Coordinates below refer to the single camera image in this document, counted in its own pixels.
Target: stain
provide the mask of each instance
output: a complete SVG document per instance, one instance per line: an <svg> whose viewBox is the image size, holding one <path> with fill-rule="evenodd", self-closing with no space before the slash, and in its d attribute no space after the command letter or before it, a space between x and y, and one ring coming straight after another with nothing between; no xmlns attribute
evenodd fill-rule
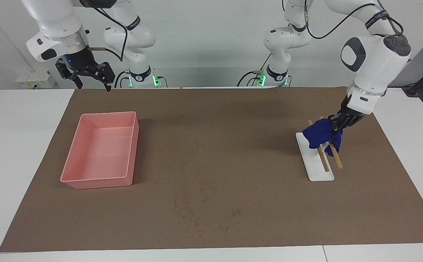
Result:
<svg viewBox="0 0 423 262"><path fill-rule="evenodd" d="M177 195L174 194L174 207L177 207Z"/></svg>

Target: white table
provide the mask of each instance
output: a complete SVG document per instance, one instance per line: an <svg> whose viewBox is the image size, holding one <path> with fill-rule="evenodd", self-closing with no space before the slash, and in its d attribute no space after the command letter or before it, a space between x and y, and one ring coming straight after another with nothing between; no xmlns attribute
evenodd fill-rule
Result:
<svg viewBox="0 0 423 262"><path fill-rule="evenodd" d="M72 93L0 91L0 244ZM389 89L375 115L423 198L423 103ZM423 244L7 253L0 261L415 262Z"/></svg>

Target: power outlet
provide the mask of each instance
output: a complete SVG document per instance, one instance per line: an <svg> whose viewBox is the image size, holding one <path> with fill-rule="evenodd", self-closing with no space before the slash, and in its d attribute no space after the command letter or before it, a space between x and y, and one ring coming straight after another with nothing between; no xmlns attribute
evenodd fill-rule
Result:
<svg viewBox="0 0 423 262"><path fill-rule="evenodd" d="M49 89L56 84L55 79L48 72L21 74L17 77L16 82L25 89Z"/></svg>

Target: white wall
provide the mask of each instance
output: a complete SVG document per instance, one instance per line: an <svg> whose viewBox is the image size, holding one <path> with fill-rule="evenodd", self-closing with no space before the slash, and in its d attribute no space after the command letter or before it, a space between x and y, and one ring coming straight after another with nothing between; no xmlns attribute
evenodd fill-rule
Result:
<svg viewBox="0 0 423 262"><path fill-rule="evenodd" d="M423 1L382 2L404 25L412 55L416 55L423 47ZM268 55L263 46L264 33L287 25L278 0L137 0L136 9L157 34L156 45L146 53L157 73L168 78L170 86L235 86L243 73L259 69ZM76 13L91 31L90 45L105 46L102 33L111 22L91 9L77 7ZM343 17L318 0L311 10L312 31L321 35ZM342 65L339 53L346 40L367 33L360 21L354 18L348 21L329 37L291 50L293 86L338 86L351 82L353 73ZM17 50L7 51L7 55L13 56L10 60L20 67L28 60L36 70L50 70L59 88L73 88L73 83L60 79L54 61L38 63L27 51L25 42L37 33L38 26L19 0L0 1L0 27L12 41L10 44L24 55L19 58L15 55ZM109 53L96 52L95 56L99 63L110 62L116 72L125 67ZM0 87L17 88L14 79L4 77L5 71L0 70ZM85 88L102 88L89 78L83 82Z"/></svg>

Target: green led light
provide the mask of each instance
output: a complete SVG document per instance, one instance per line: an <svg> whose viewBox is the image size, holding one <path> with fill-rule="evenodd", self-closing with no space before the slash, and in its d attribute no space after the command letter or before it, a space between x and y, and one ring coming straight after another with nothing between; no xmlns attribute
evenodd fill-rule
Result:
<svg viewBox="0 0 423 262"><path fill-rule="evenodd" d="M153 76L153 83L155 84L155 87L160 85L160 80L156 76Z"/></svg>
<svg viewBox="0 0 423 262"><path fill-rule="evenodd" d="M266 80L266 76L265 75L260 76L260 80L258 80L258 85L259 86L264 86L265 85L265 80Z"/></svg>

